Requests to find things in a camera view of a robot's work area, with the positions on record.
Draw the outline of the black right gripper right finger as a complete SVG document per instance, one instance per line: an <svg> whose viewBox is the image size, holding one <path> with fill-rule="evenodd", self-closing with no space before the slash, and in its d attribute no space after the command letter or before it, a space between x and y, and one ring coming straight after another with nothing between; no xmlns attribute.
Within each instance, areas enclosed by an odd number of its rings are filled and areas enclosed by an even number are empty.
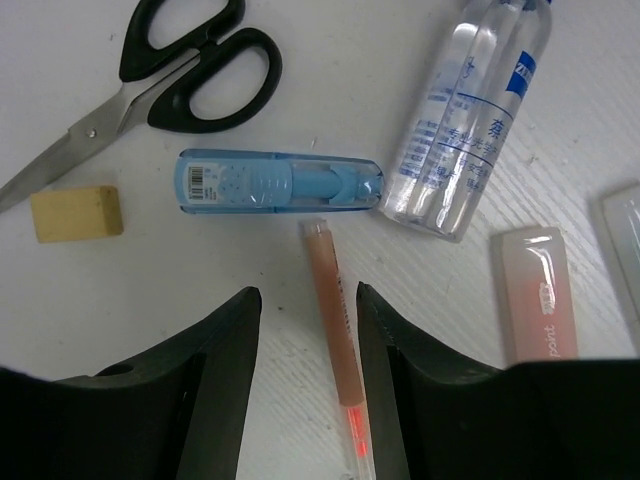
<svg viewBox="0 0 640 480"><path fill-rule="evenodd" d="M495 479L495 442L473 388L498 369L406 320L371 285L356 293L360 358L380 479Z"/></svg>

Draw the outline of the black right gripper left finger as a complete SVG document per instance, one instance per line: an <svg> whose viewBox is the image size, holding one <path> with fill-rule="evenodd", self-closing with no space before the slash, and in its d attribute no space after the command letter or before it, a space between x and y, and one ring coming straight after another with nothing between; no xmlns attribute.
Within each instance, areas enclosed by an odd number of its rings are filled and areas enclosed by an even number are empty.
<svg viewBox="0 0 640 480"><path fill-rule="evenodd" d="M51 478L235 478L261 309L247 287L140 354L56 382Z"/></svg>

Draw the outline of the brown orange slim pen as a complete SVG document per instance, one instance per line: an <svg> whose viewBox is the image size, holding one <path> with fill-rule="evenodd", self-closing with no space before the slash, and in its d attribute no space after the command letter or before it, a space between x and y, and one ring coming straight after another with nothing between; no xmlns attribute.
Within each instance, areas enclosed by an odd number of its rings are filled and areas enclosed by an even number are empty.
<svg viewBox="0 0 640 480"><path fill-rule="evenodd" d="M366 397L356 358L334 240L324 219L301 223L323 322L339 405L359 479L373 479L375 469L369 435Z"/></svg>

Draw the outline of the yellow eraser block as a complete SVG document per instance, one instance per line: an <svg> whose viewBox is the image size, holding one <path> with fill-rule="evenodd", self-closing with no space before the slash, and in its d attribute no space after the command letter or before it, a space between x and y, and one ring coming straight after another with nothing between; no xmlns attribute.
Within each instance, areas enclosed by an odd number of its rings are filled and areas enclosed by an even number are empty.
<svg viewBox="0 0 640 480"><path fill-rule="evenodd" d="M115 186L50 190L30 196L39 243L101 239L124 231Z"/></svg>

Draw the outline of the blue correction tape dispenser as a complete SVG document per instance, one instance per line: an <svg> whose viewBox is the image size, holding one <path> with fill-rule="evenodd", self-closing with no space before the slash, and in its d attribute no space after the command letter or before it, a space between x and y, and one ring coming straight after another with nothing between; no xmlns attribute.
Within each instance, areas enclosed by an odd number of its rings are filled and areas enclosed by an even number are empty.
<svg viewBox="0 0 640 480"><path fill-rule="evenodd" d="M358 158L187 149L173 185L180 209L193 215L323 213L373 208L384 177Z"/></svg>

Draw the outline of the clear spray bottle blue cap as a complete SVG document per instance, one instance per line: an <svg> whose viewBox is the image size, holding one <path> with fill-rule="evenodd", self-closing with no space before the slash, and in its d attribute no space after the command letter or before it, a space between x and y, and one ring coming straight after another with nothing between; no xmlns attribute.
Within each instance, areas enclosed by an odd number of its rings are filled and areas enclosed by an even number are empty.
<svg viewBox="0 0 640 480"><path fill-rule="evenodd" d="M440 47L385 180L387 218L462 240L548 43L548 1L471 1Z"/></svg>

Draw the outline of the black handled scissors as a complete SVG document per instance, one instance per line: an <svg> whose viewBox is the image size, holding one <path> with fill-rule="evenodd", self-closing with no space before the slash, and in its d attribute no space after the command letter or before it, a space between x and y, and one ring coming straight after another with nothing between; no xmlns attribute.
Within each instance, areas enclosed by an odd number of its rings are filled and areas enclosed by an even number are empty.
<svg viewBox="0 0 640 480"><path fill-rule="evenodd" d="M1 189L7 211L92 158L139 124L174 133L211 134L235 128L254 117L272 98L283 60L265 32L241 27L246 4L229 1L216 15L163 48L149 32L159 1L136 6L124 38L119 91L70 126ZM248 50L262 51L267 72L255 96L236 112L218 119L197 116L192 97L214 75Z"/></svg>

